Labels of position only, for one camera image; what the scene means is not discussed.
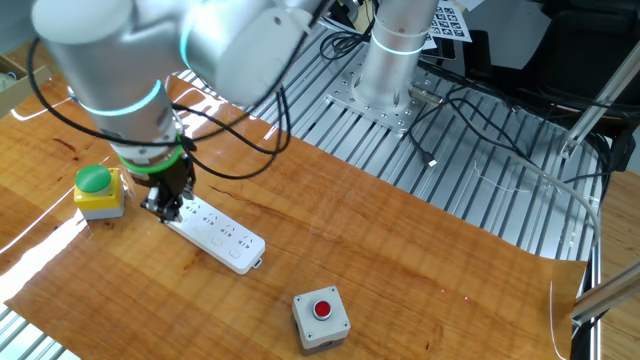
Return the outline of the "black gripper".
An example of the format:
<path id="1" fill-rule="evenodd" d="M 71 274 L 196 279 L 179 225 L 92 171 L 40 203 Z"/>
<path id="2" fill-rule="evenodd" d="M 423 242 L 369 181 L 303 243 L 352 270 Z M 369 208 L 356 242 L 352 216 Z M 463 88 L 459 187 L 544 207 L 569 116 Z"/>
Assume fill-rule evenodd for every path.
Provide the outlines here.
<path id="1" fill-rule="evenodd" d="M 195 171 L 188 156 L 179 156 L 168 168 L 151 174 L 130 171 L 134 182 L 150 188 L 140 206 L 159 220 L 181 221 L 180 209 L 186 201 L 193 199 Z M 177 194 L 170 199 L 163 192 Z"/>

